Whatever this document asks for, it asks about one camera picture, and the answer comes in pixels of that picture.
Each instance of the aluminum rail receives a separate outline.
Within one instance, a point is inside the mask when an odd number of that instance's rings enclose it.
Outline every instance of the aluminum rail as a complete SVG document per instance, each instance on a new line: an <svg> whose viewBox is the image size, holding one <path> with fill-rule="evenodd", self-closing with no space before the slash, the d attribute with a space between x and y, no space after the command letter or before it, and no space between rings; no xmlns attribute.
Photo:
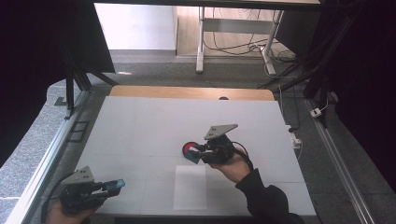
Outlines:
<svg viewBox="0 0 396 224"><path fill-rule="evenodd" d="M313 106L310 101L305 100L305 105L309 111L313 110ZM318 119L314 119L315 126L318 129L318 133L329 153L330 158L332 159L332 163L335 167L335 170L338 173L338 176L341 179L341 182L344 185L346 193L349 195L351 202L356 210L356 213L361 220L362 224L375 224L375 220L370 213L370 210L361 196L361 191L355 184L350 172L347 169L346 164L344 163L341 154L338 151L337 146L332 140L332 136L329 131L323 127Z"/></svg>
<svg viewBox="0 0 396 224"><path fill-rule="evenodd" d="M43 159L41 159L41 162L35 169L35 172L30 178L30 181L23 191L20 199L9 215L6 224L17 224L26 221L25 218L31 209L31 205L35 200L38 191L40 190L41 184L44 182L47 174L50 171L51 165L61 151L64 141L72 129L73 124L75 123L79 112L82 110L83 105L86 103L87 98L88 93L85 91L82 91L78 96L75 113L70 117L70 119L65 119L62 122L58 132L55 134L52 142L49 144L49 148L44 154Z"/></svg>

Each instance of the white paper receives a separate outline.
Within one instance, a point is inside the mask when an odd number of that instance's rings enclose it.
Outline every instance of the white paper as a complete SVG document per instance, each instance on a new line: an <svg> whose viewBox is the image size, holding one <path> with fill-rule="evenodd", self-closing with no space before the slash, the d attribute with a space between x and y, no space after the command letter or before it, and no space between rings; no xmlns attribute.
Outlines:
<svg viewBox="0 0 396 224"><path fill-rule="evenodd" d="M204 166L177 166L174 210L206 210Z"/></svg>

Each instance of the hand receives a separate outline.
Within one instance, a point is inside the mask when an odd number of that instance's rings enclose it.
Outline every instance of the hand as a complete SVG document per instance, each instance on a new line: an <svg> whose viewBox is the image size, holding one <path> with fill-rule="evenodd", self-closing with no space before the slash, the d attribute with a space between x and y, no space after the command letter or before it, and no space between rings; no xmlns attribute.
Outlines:
<svg viewBox="0 0 396 224"><path fill-rule="evenodd" d="M237 150L245 153L245 151L241 150L240 148L237 148ZM224 164L210 163L209 165L213 169L220 170L229 180L233 181L235 184L239 183L239 181L241 181L246 175L250 173L250 169L248 168L246 161L236 153L234 153L233 157Z"/></svg>
<svg viewBox="0 0 396 224"><path fill-rule="evenodd" d="M99 207L87 209L79 214L66 214L61 202L54 203L48 213L46 224L80 224L85 218L92 215Z"/></svg>

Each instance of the wooden board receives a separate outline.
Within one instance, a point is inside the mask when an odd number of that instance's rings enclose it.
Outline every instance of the wooden board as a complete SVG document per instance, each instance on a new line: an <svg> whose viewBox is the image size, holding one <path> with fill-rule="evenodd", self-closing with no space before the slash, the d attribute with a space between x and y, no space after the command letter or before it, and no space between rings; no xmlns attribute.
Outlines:
<svg viewBox="0 0 396 224"><path fill-rule="evenodd" d="M110 96L214 100L227 97L230 100L274 101L274 95L268 90L193 87L115 86Z"/></svg>

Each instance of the white surface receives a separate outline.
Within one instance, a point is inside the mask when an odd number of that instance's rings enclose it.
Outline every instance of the white surface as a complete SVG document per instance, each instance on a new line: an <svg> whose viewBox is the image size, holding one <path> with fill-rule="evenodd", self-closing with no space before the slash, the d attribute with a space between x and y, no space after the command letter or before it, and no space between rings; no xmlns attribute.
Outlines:
<svg viewBox="0 0 396 224"><path fill-rule="evenodd" d="M206 210L206 176L204 166L177 166L175 210Z"/></svg>
<svg viewBox="0 0 396 224"><path fill-rule="evenodd" d="M204 143L213 125L245 146L265 186L283 189L290 211L315 211L277 102L107 97L78 162L95 181L124 178L121 195L99 213L120 215L249 216L244 194L221 172L184 159L189 141ZM176 168L205 166L206 210L175 210Z"/></svg>
<svg viewBox="0 0 396 224"><path fill-rule="evenodd" d="M176 49L175 7L95 3L109 49Z"/></svg>

